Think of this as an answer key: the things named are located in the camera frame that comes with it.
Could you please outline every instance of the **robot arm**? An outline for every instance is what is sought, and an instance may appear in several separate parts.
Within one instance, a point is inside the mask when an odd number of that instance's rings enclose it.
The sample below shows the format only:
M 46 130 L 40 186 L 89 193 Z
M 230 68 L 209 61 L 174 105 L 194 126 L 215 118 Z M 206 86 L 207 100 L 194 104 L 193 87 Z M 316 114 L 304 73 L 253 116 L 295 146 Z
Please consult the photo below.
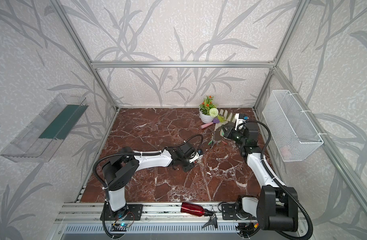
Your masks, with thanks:
M 194 167 L 194 161 L 202 154 L 189 143 L 185 142 L 178 148 L 166 147 L 161 151 L 140 152 L 124 147 L 120 152 L 135 152 L 139 156 L 114 156 L 102 167 L 104 181 L 109 190 L 109 205 L 113 212 L 120 217 L 126 212 L 125 186 L 138 170 L 150 167 L 167 167 L 181 165 L 187 172 Z
M 263 151 L 268 142 L 263 150 L 257 145 L 259 132 L 254 122 L 263 123 L 255 120 L 247 121 L 247 117 L 243 114 L 236 114 L 236 119 L 235 125 L 221 126 L 224 137 L 236 142 L 241 156 L 253 170 L 261 186 L 259 200 L 255 197 L 239 197 L 235 208 L 237 215 L 246 218 L 251 214 L 257 218 L 261 229 L 275 230 L 284 237 L 297 239 L 282 231 L 297 231 L 298 208 L 300 208 L 308 223 L 308 232 L 301 239 L 309 239 L 313 233 L 313 225 L 297 200 L 296 190 L 287 187 L 279 180 L 266 161 Z M 268 139 L 270 139 L 270 131 L 266 125 L 264 127 L 268 130 Z M 154 152 L 132 151 L 131 148 L 124 147 L 118 154 L 98 160 L 93 166 L 93 173 L 104 186 L 107 186 L 107 201 L 110 199 L 109 205 L 113 216 L 118 219 L 128 211 L 124 187 L 137 170 L 181 165 L 182 169 L 187 172 L 194 167 L 194 161 L 201 157 L 201 151 L 196 150 L 188 142 Z M 109 159 L 109 162 L 102 167 L 104 175 L 104 180 L 102 180 L 96 173 L 96 166 L 105 159 Z M 277 205 L 277 199 L 283 203 L 283 206 Z

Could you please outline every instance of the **leaf pattern wallpaper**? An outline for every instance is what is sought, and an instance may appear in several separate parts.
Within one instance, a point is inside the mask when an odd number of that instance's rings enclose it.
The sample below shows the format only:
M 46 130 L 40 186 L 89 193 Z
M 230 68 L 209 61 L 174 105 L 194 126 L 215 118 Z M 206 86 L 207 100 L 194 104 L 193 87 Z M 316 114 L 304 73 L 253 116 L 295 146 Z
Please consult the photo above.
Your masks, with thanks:
M 271 61 L 298 0 L 62 0 L 95 61 Z M 119 106 L 252 106 L 268 69 L 108 68 Z
M 89 107 L 49 162 L 0 156 L 0 240 L 46 238 L 115 113 L 49 2 L 0 0 L 0 151 L 59 93 Z
M 367 187 L 367 0 L 310 3 L 280 69 Z M 276 89 L 273 78 L 264 99 Z M 301 162 L 275 158 L 311 209 L 316 239 L 367 239 L 367 217 L 322 148 Z

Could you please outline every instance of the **pink cylinder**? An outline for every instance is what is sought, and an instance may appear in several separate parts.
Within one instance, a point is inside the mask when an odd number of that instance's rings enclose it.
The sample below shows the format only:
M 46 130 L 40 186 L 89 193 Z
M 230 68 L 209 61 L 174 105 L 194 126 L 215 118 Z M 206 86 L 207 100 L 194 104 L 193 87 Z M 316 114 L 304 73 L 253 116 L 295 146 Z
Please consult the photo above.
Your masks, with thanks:
M 204 129 L 205 127 L 209 127 L 212 124 L 213 124 L 213 122 L 205 123 L 205 124 L 201 125 L 201 129 Z

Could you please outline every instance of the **red bottle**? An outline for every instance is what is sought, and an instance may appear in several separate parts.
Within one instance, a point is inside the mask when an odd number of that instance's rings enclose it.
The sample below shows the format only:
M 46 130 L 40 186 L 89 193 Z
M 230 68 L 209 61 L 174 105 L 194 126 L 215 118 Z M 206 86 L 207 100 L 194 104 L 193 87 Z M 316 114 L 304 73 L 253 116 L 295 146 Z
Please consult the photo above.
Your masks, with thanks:
M 182 206 L 181 206 L 181 212 L 187 213 L 187 214 L 191 214 L 197 217 L 201 217 L 201 216 L 212 216 L 213 212 L 204 209 L 203 207 L 201 207 L 200 205 L 197 204 L 191 204 L 188 202 L 183 202 Z

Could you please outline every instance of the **black clip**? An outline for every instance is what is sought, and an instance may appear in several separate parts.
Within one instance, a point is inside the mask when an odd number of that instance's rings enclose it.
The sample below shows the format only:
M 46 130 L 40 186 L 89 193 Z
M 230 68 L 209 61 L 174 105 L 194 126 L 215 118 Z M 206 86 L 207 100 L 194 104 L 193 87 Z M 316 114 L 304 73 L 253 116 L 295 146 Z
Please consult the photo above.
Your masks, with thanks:
M 202 226 L 202 228 L 205 228 L 209 225 L 213 225 L 215 229 L 218 228 L 217 217 L 215 216 L 215 213 L 210 217 L 209 222 L 205 223 L 205 225 Z

